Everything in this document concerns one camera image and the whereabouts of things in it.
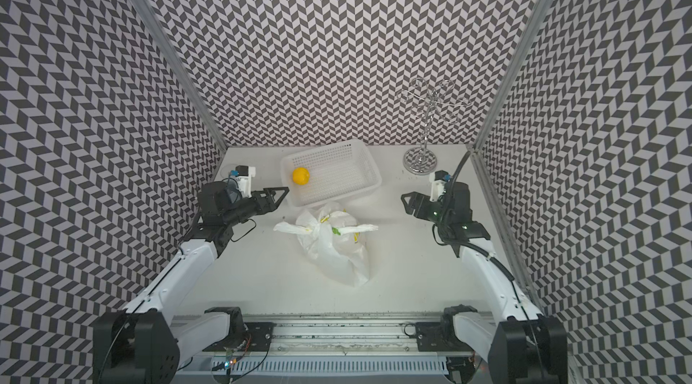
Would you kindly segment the lemon print plastic bag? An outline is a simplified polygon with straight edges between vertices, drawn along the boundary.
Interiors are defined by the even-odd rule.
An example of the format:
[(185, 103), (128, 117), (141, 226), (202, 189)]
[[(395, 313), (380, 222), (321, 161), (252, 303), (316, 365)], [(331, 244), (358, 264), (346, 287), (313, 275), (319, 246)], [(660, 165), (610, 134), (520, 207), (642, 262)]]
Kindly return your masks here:
[(274, 230), (295, 236), (326, 277), (353, 288), (371, 279), (366, 234), (378, 226), (359, 223), (340, 203), (328, 202), (317, 212), (305, 209), (295, 223), (280, 222)]

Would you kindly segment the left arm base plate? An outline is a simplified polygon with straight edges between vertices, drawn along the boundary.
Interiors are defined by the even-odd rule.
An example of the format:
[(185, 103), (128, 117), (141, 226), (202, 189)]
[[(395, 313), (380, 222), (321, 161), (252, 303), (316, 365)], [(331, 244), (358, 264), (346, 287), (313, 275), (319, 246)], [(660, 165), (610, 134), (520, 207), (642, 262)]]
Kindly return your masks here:
[(274, 329), (275, 324), (272, 322), (245, 323), (239, 330), (205, 348), (204, 352), (267, 352), (272, 343)]

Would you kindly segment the aluminium front rail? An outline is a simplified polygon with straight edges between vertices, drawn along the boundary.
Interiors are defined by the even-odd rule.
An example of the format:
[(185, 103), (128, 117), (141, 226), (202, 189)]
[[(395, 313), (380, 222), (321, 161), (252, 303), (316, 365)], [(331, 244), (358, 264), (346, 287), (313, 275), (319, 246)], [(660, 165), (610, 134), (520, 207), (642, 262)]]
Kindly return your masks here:
[(466, 344), (457, 341), (452, 330), (443, 324), (447, 309), (439, 317), (427, 317), (422, 321), (406, 320), (403, 317), (284, 317), (275, 321), (265, 319), (259, 322), (272, 322), (275, 329), (270, 349), (260, 353), (353, 356), (403, 353), (408, 350), (419, 352), (414, 337), (416, 322), (440, 322), (445, 335), (461, 346), (461, 351), (452, 353), (475, 353)]

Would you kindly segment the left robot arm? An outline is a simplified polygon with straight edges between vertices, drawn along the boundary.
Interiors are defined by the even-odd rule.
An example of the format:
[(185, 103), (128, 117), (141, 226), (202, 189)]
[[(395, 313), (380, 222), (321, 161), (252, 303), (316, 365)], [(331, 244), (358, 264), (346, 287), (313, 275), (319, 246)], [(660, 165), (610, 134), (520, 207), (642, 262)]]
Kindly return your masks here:
[(210, 346), (250, 346), (237, 307), (210, 308), (178, 328), (171, 323), (200, 277), (234, 242), (234, 227), (276, 211), (287, 187), (244, 192), (241, 180), (205, 184), (199, 213), (173, 259), (123, 309), (106, 312), (93, 324), (96, 383), (170, 383), (176, 373)]

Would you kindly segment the yellow peach left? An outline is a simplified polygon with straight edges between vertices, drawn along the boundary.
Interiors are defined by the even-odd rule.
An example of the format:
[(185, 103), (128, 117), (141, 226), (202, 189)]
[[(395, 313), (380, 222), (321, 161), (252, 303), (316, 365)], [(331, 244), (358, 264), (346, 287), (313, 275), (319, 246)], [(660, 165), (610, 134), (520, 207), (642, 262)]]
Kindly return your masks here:
[(304, 186), (310, 182), (310, 171), (305, 167), (298, 167), (292, 171), (292, 182), (299, 186)]

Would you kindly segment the white plastic basket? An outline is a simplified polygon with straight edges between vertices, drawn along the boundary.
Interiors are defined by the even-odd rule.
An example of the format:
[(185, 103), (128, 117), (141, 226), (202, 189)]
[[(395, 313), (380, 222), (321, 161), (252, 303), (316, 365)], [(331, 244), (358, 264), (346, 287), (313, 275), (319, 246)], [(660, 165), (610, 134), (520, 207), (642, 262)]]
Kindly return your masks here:
[[(310, 182), (304, 186), (292, 182), (292, 171), (298, 167), (310, 171)], [(282, 184), (289, 187), (288, 202), (297, 209), (366, 197), (382, 185), (380, 169), (358, 139), (286, 155), (280, 162), (280, 175)]]

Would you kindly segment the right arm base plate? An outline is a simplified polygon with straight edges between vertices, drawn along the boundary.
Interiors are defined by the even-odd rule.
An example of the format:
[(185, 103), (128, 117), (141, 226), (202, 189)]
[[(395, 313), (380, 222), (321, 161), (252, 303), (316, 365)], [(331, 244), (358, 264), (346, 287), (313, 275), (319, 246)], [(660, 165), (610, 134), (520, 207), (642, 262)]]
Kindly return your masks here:
[(443, 332), (440, 322), (416, 322), (414, 324), (417, 349), (421, 353), (452, 353), (461, 351), (461, 346), (454, 343)]

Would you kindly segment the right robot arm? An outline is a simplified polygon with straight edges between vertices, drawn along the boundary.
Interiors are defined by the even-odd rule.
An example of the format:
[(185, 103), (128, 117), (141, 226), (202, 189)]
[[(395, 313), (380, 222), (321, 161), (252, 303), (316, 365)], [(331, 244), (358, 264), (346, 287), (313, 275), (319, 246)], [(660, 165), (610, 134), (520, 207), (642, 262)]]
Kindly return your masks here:
[(569, 380), (567, 332), (557, 317), (545, 315), (518, 287), (501, 263), (491, 236), (473, 218), (467, 184), (433, 180), (428, 195), (401, 197), (405, 212), (432, 223), (434, 241), (448, 246), (470, 271), (492, 314), (459, 305), (448, 308), (443, 324), (457, 341), (486, 362), (495, 383), (566, 383)]

